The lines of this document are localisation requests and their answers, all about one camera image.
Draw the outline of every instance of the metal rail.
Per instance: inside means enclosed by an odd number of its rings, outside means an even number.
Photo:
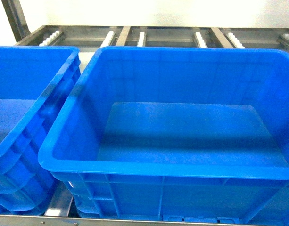
[[[2,0],[7,18],[16,41],[30,34],[19,0]]]

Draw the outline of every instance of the white roller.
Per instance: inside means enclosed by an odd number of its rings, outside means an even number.
[[[45,41],[43,41],[39,46],[48,46],[52,43],[58,36],[60,35],[60,31],[55,31],[52,35],[50,35]]]
[[[195,32],[195,39],[200,48],[208,48],[200,32]]]
[[[115,37],[115,32],[109,31],[100,47],[105,47],[105,46],[111,45],[114,37]]]
[[[138,47],[143,47],[143,46],[145,46],[145,42],[146,42],[146,33],[145,32],[140,32],[137,46]]]
[[[227,33],[227,37],[229,38],[229,40],[233,43],[233,45],[235,46],[235,48],[245,48],[243,46],[243,44],[238,40],[237,37],[235,37],[235,35],[233,33]]]

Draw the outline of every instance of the blue plastic bin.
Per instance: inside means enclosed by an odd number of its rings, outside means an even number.
[[[41,214],[54,177],[37,154],[80,76],[77,48],[0,47],[0,213]]]
[[[99,49],[39,162],[82,217],[289,225],[289,55]]]

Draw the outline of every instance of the metal frame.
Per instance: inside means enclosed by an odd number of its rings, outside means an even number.
[[[0,225],[8,226],[243,226],[232,224],[187,223],[137,220],[105,220],[43,216],[0,215]]]
[[[30,34],[19,0],[2,0],[12,32],[16,41]]]

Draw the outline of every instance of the metal bar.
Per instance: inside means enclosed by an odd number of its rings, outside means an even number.
[[[48,31],[48,26],[45,26],[45,25],[41,26],[36,31],[32,32],[31,34],[29,34],[28,36],[26,36],[25,38],[17,42],[15,45],[16,46],[28,46],[31,43],[35,42],[41,36],[44,36],[44,34],[47,31]]]
[[[59,182],[45,216],[68,217],[73,196],[63,182]]]
[[[233,224],[210,224],[165,221],[107,220],[87,218],[0,215],[0,225],[4,226],[243,226]]]
[[[19,0],[2,0],[7,18],[16,41],[30,34]]]
[[[146,44],[146,32],[140,32],[137,46],[143,47],[143,46],[145,46],[145,44]]]
[[[131,30],[131,26],[124,26],[123,29],[121,30],[121,33],[118,37],[116,46],[125,46],[127,37],[129,36]]]
[[[223,35],[223,33],[220,31],[219,28],[211,27],[210,29],[213,33],[213,37],[214,37],[215,41],[218,42],[221,47],[233,48],[233,46],[229,43],[229,41],[226,39],[226,37]]]
[[[107,36],[105,37],[104,41],[102,42],[100,47],[105,47],[105,46],[109,46],[112,44],[113,40],[115,37],[115,32],[114,31],[109,31],[109,33],[107,34]]]

